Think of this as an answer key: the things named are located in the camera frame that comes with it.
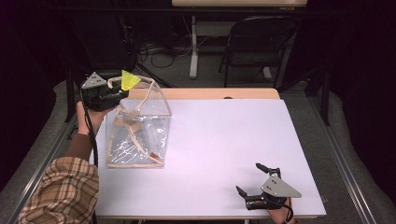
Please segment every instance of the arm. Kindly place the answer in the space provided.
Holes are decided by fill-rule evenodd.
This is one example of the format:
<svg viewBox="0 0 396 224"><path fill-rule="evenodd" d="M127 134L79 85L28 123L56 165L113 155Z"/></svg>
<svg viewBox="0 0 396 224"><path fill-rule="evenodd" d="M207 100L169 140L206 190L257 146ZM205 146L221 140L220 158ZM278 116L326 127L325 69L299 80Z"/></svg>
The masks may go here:
<svg viewBox="0 0 396 224"><path fill-rule="evenodd" d="M88 111L95 134L110 111ZM90 222L97 202L97 168L89 164L92 152L82 102L77 103L78 133L64 157L46 169L39 188L21 210L20 223Z"/></svg>

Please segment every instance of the plaid sleeve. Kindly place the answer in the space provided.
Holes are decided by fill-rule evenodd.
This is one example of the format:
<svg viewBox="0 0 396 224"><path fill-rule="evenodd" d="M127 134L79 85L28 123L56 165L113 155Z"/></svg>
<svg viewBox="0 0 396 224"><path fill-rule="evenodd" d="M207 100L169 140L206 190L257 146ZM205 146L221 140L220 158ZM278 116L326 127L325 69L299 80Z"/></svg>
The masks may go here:
<svg viewBox="0 0 396 224"><path fill-rule="evenodd" d="M46 169L39 188L21 210L20 223L89 223L99 190L97 168L63 157Z"/></svg>

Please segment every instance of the yellow triangle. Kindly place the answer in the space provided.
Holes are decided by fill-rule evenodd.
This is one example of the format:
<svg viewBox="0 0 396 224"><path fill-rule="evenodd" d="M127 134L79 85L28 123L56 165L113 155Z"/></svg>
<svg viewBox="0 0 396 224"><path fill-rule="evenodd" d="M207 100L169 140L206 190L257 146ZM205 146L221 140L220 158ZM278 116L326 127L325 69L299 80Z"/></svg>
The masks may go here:
<svg viewBox="0 0 396 224"><path fill-rule="evenodd" d="M122 70L121 76L121 89L123 91L128 91L134 87L137 83L139 83L141 79L134 74Z"/></svg>

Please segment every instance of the dark backdrop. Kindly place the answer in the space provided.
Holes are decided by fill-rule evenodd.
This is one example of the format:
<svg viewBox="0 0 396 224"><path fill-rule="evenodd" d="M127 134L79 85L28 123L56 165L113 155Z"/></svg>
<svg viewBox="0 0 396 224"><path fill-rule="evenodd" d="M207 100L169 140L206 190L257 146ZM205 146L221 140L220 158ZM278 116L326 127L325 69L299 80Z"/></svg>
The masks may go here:
<svg viewBox="0 0 396 224"><path fill-rule="evenodd" d="M346 123L357 154L376 184L396 203L396 17L390 0L308 0L309 9L344 10L348 21L304 20L297 34L284 81L291 81L326 58L335 48L331 91L343 101Z"/></svg>
<svg viewBox="0 0 396 224"><path fill-rule="evenodd" d="M60 80L59 73L52 73L59 67L53 61L51 45L35 27L35 21L27 20L29 14L14 14L20 12L14 9L4 3L0 6L0 190L50 117L56 100L52 88Z"/></svg>

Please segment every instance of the white table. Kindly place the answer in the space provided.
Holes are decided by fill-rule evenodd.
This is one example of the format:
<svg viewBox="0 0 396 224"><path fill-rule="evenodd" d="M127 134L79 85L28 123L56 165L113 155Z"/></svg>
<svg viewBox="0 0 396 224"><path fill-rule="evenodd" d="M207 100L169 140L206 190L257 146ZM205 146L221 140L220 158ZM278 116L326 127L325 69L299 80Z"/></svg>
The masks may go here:
<svg viewBox="0 0 396 224"><path fill-rule="evenodd" d="M174 7L305 7L307 0L172 0ZM198 35L228 35L233 22L215 21L198 24L195 16L191 22L191 66L190 78L197 78L198 69Z"/></svg>
<svg viewBox="0 0 396 224"><path fill-rule="evenodd" d="M303 194L293 199L296 217L326 215L288 109L276 91L175 89L164 93L168 99L182 100L168 100L173 115L163 168L107 168L106 129L114 114L99 130L99 218L268 217L263 210L248 211L235 188L249 195L261 193L268 174L257 169L256 162L279 167L283 180ZM250 99L213 100L222 96Z"/></svg>

